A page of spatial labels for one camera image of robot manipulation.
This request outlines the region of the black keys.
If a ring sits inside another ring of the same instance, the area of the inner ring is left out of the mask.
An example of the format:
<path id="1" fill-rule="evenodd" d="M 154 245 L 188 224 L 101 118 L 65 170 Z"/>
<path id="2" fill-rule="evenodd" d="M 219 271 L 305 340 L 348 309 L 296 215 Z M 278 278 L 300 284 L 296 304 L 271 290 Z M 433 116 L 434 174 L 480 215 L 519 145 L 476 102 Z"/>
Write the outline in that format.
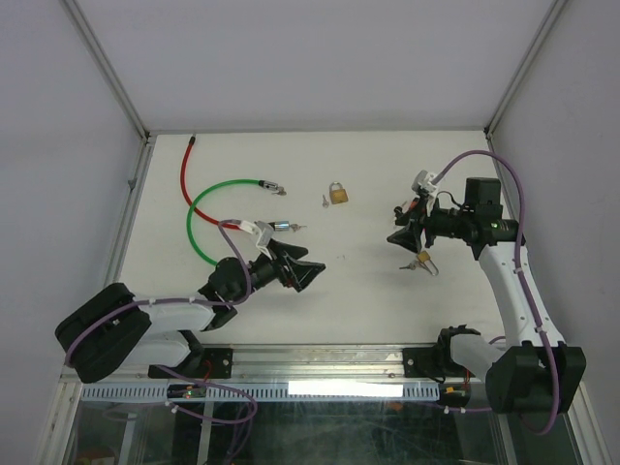
<path id="1" fill-rule="evenodd" d="M 403 226 L 403 218 L 404 218 L 404 214 L 405 212 L 403 211 L 403 207 L 402 206 L 396 206 L 393 209 L 393 225 L 394 226 Z"/>

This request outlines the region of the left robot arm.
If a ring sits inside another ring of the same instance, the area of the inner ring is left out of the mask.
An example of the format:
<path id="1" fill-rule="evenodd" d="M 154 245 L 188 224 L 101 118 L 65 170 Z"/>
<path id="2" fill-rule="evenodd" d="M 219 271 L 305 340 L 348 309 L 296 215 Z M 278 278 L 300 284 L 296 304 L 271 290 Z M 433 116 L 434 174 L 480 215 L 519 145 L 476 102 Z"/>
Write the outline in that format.
<path id="1" fill-rule="evenodd" d="M 220 260 L 197 294 L 137 299 L 122 282 L 112 283 L 61 321 L 54 336 L 66 366 L 85 384 L 102 381 L 124 365 L 173 368 L 192 376 L 203 354 L 195 332 L 228 324 L 238 305 L 273 282 L 300 293 L 326 265 L 308 262 L 301 246 L 272 239 L 248 263 L 238 255 Z"/>

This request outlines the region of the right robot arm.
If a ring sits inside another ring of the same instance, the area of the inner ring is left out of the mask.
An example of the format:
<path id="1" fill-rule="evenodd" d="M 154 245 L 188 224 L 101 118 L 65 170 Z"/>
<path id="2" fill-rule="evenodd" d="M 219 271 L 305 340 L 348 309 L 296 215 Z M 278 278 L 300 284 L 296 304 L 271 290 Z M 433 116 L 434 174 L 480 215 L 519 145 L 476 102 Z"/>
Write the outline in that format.
<path id="1" fill-rule="evenodd" d="M 408 208 L 395 208 L 399 229 L 387 241 L 417 254 L 412 267 L 422 265 L 436 238 L 464 241 L 492 289 L 505 346 L 498 348 L 466 325 L 449 326 L 425 355 L 414 358 L 414 369 L 427 377 L 471 373 L 483 381 L 498 414 L 566 413 L 585 372 L 585 354 L 566 343 L 544 308 L 527 248 L 517 236 L 519 224 L 503 216 L 500 181 L 470 177 L 464 202 L 442 208 L 433 178 L 427 171 L 417 176 L 416 196 Z"/>

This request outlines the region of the small brass padlock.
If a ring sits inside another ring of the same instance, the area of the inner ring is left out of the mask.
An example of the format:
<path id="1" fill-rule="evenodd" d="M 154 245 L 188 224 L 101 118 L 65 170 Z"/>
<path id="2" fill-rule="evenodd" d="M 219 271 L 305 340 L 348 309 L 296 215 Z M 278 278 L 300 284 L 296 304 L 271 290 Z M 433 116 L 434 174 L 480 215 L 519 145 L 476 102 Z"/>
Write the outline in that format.
<path id="1" fill-rule="evenodd" d="M 421 251 L 417 254 L 418 266 L 428 272 L 431 276 L 438 276 L 439 269 L 433 263 L 429 253 L 427 251 Z"/>

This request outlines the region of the large brass padlock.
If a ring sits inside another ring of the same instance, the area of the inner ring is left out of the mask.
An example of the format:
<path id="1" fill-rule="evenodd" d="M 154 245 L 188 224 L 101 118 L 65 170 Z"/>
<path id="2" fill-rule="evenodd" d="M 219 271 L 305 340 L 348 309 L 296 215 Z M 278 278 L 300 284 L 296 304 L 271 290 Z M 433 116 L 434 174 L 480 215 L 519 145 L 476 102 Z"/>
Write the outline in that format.
<path id="1" fill-rule="evenodd" d="M 346 189 L 340 182 L 332 182 L 328 188 L 330 202 L 334 205 L 349 201 Z"/>

